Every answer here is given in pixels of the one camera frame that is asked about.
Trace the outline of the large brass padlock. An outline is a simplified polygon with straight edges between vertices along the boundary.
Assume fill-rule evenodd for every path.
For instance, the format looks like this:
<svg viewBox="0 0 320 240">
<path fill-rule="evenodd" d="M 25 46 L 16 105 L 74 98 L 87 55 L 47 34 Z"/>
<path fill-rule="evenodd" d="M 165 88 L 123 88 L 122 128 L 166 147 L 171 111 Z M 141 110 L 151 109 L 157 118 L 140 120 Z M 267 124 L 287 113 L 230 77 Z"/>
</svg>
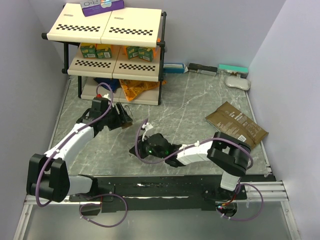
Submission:
<svg viewBox="0 0 320 240">
<path fill-rule="evenodd" d="M 123 124 L 122 129 L 126 129 L 133 125 L 133 113 L 128 104 L 123 106 Z"/>
</svg>

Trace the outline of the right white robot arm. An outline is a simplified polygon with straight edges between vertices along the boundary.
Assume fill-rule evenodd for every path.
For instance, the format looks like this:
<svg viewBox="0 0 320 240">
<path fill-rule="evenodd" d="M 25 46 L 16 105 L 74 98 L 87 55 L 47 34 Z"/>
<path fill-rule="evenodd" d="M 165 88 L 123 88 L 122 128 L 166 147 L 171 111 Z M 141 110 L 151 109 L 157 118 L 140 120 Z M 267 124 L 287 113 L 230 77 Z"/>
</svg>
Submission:
<svg viewBox="0 0 320 240">
<path fill-rule="evenodd" d="M 154 156 L 171 167 L 185 167 L 199 162 L 212 162 L 223 170 L 218 193 L 230 199 L 247 170 L 253 166 L 251 147 L 240 139 L 223 132 L 194 144 L 171 144 L 160 133 L 150 136 L 137 135 L 129 153 L 142 162 Z"/>
</svg>

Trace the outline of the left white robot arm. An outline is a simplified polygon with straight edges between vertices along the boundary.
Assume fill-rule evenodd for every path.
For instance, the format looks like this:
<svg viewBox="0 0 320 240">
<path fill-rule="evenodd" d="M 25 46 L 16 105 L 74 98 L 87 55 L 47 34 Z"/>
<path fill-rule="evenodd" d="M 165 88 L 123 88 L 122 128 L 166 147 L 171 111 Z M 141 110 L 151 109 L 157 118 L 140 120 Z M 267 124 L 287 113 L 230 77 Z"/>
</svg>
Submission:
<svg viewBox="0 0 320 240">
<path fill-rule="evenodd" d="M 26 193 L 49 202 L 62 202 L 66 196 L 81 194 L 87 201 L 99 195 L 95 177 L 69 175 L 68 169 L 80 151 L 104 128 L 127 128 L 133 119 L 120 102 L 95 97 L 91 107 L 77 119 L 72 130 L 52 149 L 35 153 L 29 160 Z"/>
</svg>

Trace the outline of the orange snack bag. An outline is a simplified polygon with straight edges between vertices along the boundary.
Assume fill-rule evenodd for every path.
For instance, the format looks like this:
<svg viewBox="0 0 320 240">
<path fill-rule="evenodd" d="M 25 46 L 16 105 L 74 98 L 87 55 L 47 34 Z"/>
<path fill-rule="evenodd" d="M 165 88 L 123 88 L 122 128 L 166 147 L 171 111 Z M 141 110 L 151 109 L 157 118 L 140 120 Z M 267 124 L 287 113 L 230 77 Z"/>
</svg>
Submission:
<svg viewBox="0 0 320 240">
<path fill-rule="evenodd" d="M 119 83 L 126 100 L 131 102 L 141 93 L 159 87 L 161 82 L 120 79 Z"/>
</svg>

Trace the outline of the blue snack bag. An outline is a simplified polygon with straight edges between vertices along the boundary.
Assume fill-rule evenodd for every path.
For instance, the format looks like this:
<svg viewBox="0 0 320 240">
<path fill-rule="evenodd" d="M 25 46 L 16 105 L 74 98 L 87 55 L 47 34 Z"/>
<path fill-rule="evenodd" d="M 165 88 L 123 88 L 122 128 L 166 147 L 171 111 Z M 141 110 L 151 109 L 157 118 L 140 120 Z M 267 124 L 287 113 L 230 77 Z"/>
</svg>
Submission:
<svg viewBox="0 0 320 240">
<path fill-rule="evenodd" d="M 100 83 L 108 84 L 110 86 L 110 88 L 112 89 L 113 93 L 115 93 L 117 91 L 117 89 L 121 87 L 119 80 L 116 78 L 95 77 L 93 79 L 98 84 L 100 84 Z"/>
</svg>

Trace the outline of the blue white flat box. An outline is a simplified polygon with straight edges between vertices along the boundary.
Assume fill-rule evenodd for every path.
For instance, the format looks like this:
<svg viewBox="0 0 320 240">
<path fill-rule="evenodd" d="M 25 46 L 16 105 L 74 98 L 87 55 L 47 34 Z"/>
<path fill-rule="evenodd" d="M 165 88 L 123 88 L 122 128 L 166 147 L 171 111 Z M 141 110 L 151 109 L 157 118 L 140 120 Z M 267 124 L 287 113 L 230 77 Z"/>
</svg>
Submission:
<svg viewBox="0 0 320 240">
<path fill-rule="evenodd" d="M 189 69 L 184 63 L 164 63 L 163 72 L 166 74 L 184 74 Z"/>
</svg>

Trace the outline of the green yellow carton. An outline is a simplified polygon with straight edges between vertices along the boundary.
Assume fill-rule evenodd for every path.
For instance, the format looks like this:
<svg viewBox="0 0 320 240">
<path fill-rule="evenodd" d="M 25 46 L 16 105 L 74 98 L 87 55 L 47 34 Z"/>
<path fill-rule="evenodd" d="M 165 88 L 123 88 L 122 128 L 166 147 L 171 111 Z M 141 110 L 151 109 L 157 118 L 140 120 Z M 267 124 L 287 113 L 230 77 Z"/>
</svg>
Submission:
<svg viewBox="0 0 320 240">
<path fill-rule="evenodd" d="M 84 43 L 79 46 L 80 52 L 85 59 L 95 59 L 97 57 L 97 44 L 96 43 Z"/>
<path fill-rule="evenodd" d="M 139 56 L 139 47 L 138 46 L 125 46 L 124 52 L 127 56 L 127 59 L 133 59 Z"/>
<path fill-rule="evenodd" d="M 150 47 L 139 47 L 138 57 L 142 60 L 152 62 L 154 59 L 154 51 Z"/>
<path fill-rule="evenodd" d="M 98 44 L 96 46 L 96 56 L 98 59 L 109 59 L 112 57 L 112 46 L 110 44 Z"/>
</svg>

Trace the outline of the cream black three-tier shelf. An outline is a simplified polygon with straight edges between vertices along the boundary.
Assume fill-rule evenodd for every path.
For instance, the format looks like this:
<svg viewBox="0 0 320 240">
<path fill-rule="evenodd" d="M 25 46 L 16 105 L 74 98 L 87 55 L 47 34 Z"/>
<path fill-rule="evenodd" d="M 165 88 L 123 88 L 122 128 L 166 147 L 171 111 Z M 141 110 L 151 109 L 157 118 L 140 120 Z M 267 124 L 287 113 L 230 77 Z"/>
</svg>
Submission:
<svg viewBox="0 0 320 240">
<path fill-rule="evenodd" d="M 91 100 L 98 80 L 131 83 L 133 98 L 115 88 L 115 101 L 157 106 L 164 84 L 167 13 L 125 7 L 85 16 L 78 3 L 67 3 L 44 40 L 63 44 L 64 74 L 77 77 L 77 95 Z"/>
</svg>

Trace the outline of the green yellow carton far left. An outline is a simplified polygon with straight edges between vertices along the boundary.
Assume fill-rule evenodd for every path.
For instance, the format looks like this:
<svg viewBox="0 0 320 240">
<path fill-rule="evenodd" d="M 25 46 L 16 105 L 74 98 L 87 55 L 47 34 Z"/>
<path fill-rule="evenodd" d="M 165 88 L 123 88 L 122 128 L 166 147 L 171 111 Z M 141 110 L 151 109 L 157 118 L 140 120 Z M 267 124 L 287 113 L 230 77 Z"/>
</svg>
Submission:
<svg viewBox="0 0 320 240">
<path fill-rule="evenodd" d="M 84 43 L 79 46 L 80 52 L 85 59 L 95 59 L 97 57 L 97 44 L 96 43 Z"/>
</svg>

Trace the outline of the black long box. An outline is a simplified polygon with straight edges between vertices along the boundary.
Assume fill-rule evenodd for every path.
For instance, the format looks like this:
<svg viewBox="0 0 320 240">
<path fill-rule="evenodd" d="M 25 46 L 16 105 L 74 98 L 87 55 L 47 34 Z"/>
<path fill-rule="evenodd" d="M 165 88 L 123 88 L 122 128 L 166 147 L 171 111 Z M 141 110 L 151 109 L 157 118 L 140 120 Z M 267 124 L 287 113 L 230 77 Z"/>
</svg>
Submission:
<svg viewBox="0 0 320 240">
<path fill-rule="evenodd" d="M 214 66 L 206 66 L 196 63 L 190 63 L 188 65 L 188 70 L 192 73 L 208 75 L 215 77 L 218 73 L 218 68 Z"/>
</svg>

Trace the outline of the brown foil pouch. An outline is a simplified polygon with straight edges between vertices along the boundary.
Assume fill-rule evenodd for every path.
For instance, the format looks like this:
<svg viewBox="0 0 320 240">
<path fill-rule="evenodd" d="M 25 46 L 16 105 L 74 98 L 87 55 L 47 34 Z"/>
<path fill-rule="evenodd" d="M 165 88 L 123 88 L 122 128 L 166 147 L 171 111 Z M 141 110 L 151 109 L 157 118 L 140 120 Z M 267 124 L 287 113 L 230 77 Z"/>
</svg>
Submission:
<svg viewBox="0 0 320 240">
<path fill-rule="evenodd" d="M 245 142 L 252 149 L 269 134 L 227 101 L 205 119 L 218 131 Z"/>
</svg>

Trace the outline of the purple white box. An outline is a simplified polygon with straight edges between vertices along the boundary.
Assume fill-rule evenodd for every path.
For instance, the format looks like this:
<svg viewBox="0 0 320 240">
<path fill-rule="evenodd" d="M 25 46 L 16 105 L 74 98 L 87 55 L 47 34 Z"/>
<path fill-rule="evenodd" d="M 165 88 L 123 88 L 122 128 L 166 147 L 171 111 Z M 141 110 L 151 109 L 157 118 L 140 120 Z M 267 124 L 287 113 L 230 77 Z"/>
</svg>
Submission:
<svg viewBox="0 0 320 240">
<path fill-rule="evenodd" d="M 112 12 L 125 8 L 123 0 L 84 0 L 80 2 L 85 17 Z"/>
</svg>

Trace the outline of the grey white pad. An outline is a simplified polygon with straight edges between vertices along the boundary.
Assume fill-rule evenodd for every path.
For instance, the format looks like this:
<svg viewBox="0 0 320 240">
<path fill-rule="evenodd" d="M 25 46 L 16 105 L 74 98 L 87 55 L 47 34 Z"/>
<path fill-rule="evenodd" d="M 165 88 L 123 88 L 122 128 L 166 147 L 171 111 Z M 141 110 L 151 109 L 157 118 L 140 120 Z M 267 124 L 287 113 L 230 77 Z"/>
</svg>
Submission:
<svg viewBox="0 0 320 240">
<path fill-rule="evenodd" d="M 225 84 L 230 88 L 237 88 L 243 91 L 248 91 L 251 88 L 251 82 L 245 78 L 228 76 Z"/>
</svg>

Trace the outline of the teal white box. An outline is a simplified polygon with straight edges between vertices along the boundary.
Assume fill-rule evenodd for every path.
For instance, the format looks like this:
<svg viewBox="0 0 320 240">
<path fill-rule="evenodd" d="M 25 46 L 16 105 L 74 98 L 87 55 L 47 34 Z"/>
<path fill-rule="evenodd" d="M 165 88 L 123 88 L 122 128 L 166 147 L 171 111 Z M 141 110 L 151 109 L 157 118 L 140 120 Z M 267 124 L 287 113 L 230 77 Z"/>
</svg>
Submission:
<svg viewBox="0 0 320 240">
<path fill-rule="evenodd" d="M 241 78 L 246 78 L 249 70 L 246 67 L 219 64 L 217 73 L 221 75 L 240 75 Z"/>
</svg>

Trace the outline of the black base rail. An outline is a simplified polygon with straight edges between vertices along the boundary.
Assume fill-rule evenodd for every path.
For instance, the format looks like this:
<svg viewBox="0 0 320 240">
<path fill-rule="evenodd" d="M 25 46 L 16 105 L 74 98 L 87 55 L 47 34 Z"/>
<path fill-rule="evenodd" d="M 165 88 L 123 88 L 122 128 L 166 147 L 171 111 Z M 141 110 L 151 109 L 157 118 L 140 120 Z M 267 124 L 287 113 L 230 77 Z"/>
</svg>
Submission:
<svg viewBox="0 0 320 240">
<path fill-rule="evenodd" d="M 102 204 L 103 213 L 201 209 L 215 211 L 218 202 L 246 200 L 244 187 L 238 193 L 220 187 L 221 175 L 99 176 L 98 192 L 71 195 L 71 202 Z"/>
</svg>

